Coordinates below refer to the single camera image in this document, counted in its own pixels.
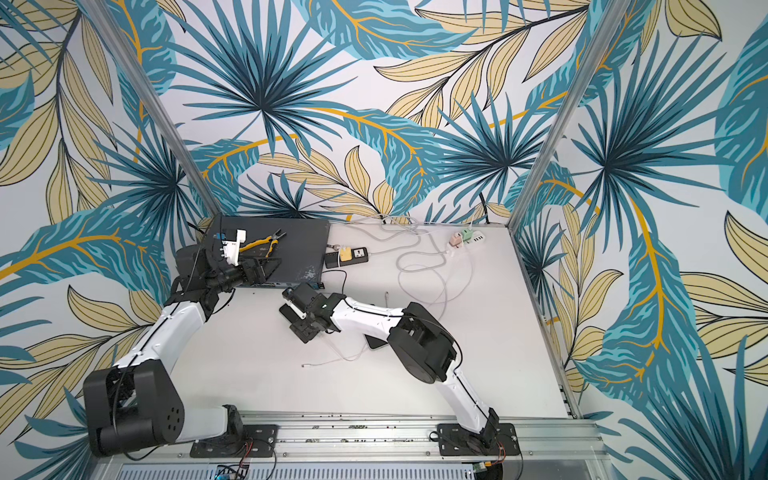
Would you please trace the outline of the mint case phone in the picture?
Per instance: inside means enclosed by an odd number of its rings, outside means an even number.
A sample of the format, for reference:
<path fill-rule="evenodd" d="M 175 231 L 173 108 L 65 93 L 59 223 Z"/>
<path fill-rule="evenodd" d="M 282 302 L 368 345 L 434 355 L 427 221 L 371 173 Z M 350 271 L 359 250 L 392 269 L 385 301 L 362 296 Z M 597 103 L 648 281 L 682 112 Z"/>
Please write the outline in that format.
<path fill-rule="evenodd" d="M 304 343 L 307 344 L 313 340 L 324 329 L 315 325 L 306 318 L 300 318 L 293 310 L 289 310 L 287 319 L 290 323 L 290 330 Z"/>

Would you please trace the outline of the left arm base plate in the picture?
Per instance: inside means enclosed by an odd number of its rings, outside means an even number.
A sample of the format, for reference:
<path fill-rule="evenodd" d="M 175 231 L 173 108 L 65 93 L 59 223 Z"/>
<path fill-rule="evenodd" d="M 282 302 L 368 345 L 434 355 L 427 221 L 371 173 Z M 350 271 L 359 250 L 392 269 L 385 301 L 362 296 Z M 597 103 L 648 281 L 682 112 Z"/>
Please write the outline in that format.
<path fill-rule="evenodd" d="M 192 458 L 268 458 L 274 454 L 279 426 L 276 424 L 245 425 L 240 433 L 196 441 Z"/>

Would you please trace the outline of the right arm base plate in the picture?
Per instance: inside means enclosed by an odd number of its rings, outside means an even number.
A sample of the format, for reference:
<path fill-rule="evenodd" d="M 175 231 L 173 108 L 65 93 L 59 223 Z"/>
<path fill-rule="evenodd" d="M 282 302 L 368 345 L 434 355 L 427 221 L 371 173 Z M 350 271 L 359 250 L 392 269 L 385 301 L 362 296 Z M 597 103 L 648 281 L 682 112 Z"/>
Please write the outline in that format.
<path fill-rule="evenodd" d="M 517 432 L 512 423 L 501 423 L 489 437 L 474 434 L 457 423 L 438 424 L 429 433 L 438 443 L 443 457 L 518 456 L 521 454 Z"/>

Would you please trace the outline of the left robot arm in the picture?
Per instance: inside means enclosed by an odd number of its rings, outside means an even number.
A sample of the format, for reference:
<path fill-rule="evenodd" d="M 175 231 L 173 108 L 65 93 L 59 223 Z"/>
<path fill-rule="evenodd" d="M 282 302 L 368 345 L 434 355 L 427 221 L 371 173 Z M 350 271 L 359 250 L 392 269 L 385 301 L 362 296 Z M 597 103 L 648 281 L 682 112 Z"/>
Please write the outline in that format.
<path fill-rule="evenodd" d="M 132 458 L 140 450 L 182 443 L 237 456 L 249 444 L 235 406 L 185 406 L 171 373 L 220 294 L 265 283 L 281 262 L 246 256 L 231 264 L 196 245 L 178 250 L 176 263 L 178 275 L 158 320 L 127 354 L 84 381 L 88 440 L 97 457 Z"/>

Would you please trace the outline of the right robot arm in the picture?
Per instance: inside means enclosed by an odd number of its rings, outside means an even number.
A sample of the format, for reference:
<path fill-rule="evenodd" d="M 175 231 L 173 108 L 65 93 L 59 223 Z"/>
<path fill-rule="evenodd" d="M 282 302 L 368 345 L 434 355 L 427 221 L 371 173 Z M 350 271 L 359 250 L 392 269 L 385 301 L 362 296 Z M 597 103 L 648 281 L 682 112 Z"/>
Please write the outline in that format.
<path fill-rule="evenodd" d="M 282 296 L 280 313 L 303 343 L 321 332 L 347 331 L 385 342 L 409 374 L 436 386 L 463 430 L 486 444 L 495 440 L 499 417 L 466 379 L 458 341 L 422 305 L 379 307 L 342 293 L 326 296 L 307 284 Z"/>

